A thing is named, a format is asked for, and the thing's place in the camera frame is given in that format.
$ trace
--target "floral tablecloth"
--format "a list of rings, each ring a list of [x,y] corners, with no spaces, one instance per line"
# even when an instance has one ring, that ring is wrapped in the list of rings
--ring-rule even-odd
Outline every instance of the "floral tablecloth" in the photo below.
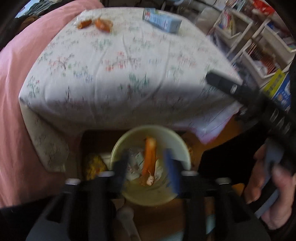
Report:
[[[238,110],[237,103],[206,84],[212,69],[241,80],[204,34],[177,15],[179,33],[165,33],[144,22],[142,14],[141,8],[84,11],[33,65],[19,101],[48,170],[62,170],[68,152],[57,131],[79,135],[87,129],[160,124],[190,129],[208,142]],[[110,34],[95,25],[75,26],[77,20],[97,17],[114,23]]]

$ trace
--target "bowl rim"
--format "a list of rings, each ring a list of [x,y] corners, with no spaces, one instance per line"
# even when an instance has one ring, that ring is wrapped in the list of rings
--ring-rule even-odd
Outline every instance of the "bowl rim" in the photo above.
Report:
[[[154,129],[159,129],[162,131],[166,131],[168,132],[170,135],[173,135],[174,137],[176,137],[177,139],[179,139],[180,144],[182,145],[183,149],[187,150],[186,152],[186,159],[187,160],[182,160],[183,162],[185,162],[186,164],[189,164],[189,169],[191,169],[191,158],[190,158],[190,154],[188,151],[188,148],[186,146],[185,141],[182,139],[182,137],[180,135],[178,135],[174,130],[164,127],[164,126],[160,126],[160,125],[142,125],[142,126],[138,126],[135,128],[132,128],[130,130],[128,130],[126,133],[124,133],[116,142],[116,144],[114,145],[112,152],[111,152],[111,156],[110,156],[110,168],[112,167],[112,163],[115,161],[114,160],[114,152],[117,150],[118,146],[126,139],[127,136],[129,136],[130,134],[137,132],[139,130],[143,130],[143,129],[150,129],[150,128],[154,128]]]

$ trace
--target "white shelf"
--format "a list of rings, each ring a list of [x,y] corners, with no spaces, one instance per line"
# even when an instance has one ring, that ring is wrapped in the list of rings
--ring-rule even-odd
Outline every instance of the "white shelf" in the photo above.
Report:
[[[273,31],[268,25],[266,25],[261,32],[261,35],[266,39],[270,46],[274,49],[276,55],[278,55],[286,64],[292,62],[296,49],[291,50],[281,37]]]
[[[258,83],[259,87],[265,86],[271,78],[274,76],[275,72],[268,75],[263,75],[261,72],[258,71],[255,62],[251,58],[250,55],[248,55],[247,52],[243,52],[241,55],[241,61],[243,65],[250,71],[250,74],[253,76],[253,78]],[[289,66],[287,66],[283,72],[286,73],[289,70]]]

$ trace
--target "orange food piece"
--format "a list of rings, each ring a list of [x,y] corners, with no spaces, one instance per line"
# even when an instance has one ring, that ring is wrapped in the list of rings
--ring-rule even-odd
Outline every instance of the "orange food piece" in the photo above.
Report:
[[[85,20],[85,21],[81,21],[80,24],[77,26],[78,29],[82,29],[82,28],[86,28],[87,26],[89,26],[91,24],[92,20]]]
[[[150,174],[154,176],[156,164],[156,140],[152,137],[147,137],[145,142],[145,157],[142,175]]]
[[[99,30],[102,30],[102,31],[105,31],[105,32],[108,32],[108,33],[111,32],[111,29],[113,27],[112,21],[104,20],[104,19],[100,19],[100,18],[98,18],[95,21],[95,25]]]

